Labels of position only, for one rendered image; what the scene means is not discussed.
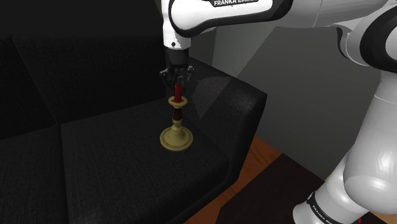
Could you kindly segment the black fabric sofa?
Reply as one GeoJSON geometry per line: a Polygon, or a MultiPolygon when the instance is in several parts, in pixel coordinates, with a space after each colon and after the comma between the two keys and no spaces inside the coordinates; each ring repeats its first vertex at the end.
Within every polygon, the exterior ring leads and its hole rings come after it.
{"type": "Polygon", "coordinates": [[[233,184],[267,96],[191,64],[173,152],[161,35],[0,34],[0,224],[183,224],[233,184]]]}

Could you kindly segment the brass candlestick with red candle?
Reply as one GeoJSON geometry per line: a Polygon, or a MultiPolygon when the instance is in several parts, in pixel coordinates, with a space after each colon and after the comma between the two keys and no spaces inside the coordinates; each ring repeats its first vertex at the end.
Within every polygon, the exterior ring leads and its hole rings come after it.
{"type": "Polygon", "coordinates": [[[192,145],[193,134],[182,126],[182,108],[188,103],[188,99],[183,96],[182,84],[174,85],[174,95],[169,97],[168,103],[173,107],[172,126],[162,131],[160,144],[169,151],[186,150],[192,145]]]}

